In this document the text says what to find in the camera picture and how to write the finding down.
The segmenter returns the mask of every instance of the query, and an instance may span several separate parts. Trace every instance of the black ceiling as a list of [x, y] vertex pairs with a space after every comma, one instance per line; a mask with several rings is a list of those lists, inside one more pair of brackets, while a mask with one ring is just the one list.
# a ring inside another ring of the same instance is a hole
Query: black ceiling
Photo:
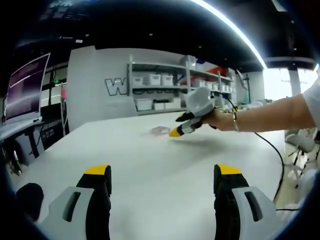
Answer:
[[[315, 58], [306, 33], [271, 0], [207, 0], [234, 22], [263, 58]], [[50, 65], [67, 62], [71, 49], [156, 49], [193, 55], [243, 71], [261, 70], [249, 47], [220, 19], [190, 0], [60, 0], [29, 3], [22, 25], [9, 37], [0, 92], [15, 68], [51, 52]], [[269, 62], [285, 67], [292, 62]], [[303, 63], [312, 68], [313, 63]]]

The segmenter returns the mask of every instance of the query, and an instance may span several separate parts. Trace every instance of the computer screen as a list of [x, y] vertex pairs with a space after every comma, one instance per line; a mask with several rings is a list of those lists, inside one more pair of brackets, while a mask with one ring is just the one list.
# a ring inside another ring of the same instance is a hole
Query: computer screen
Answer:
[[40, 111], [40, 97], [50, 53], [38, 57], [15, 71], [6, 94], [6, 120]]

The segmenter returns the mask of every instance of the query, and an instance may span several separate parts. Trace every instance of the white table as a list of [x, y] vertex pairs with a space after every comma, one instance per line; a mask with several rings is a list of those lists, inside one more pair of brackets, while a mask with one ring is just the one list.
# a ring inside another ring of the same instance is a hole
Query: white table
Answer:
[[[276, 151], [253, 133], [203, 126], [180, 138], [144, 135], [174, 127], [180, 113], [87, 123], [31, 164], [15, 188], [38, 183], [44, 191], [39, 222], [48, 205], [84, 171], [109, 164], [112, 171], [112, 240], [212, 240], [216, 232], [214, 166], [238, 167], [251, 186], [271, 200], [280, 175]], [[284, 152], [284, 132], [262, 134]]]

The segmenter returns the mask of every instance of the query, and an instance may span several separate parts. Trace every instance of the white chair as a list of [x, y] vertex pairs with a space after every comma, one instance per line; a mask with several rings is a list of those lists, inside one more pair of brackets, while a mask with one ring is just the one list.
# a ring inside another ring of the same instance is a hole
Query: white chair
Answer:
[[111, 96], [105, 101], [105, 108], [101, 109], [100, 119], [118, 119], [138, 116], [134, 98], [131, 96]]
[[295, 151], [291, 153], [288, 157], [292, 156], [294, 153], [297, 152], [294, 162], [292, 164], [285, 164], [285, 166], [291, 168], [298, 181], [300, 176], [303, 174], [306, 165], [304, 165], [304, 168], [301, 168], [297, 166], [297, 162], [300, 157], [304, 156], [305, 154], [311, 153], [314, 150], [316, 143], [312, 138], [306, 137], [305, 135], [300, 135], [299, 129], [287, 131], [285, 134], [285, 142], [295, 148]]

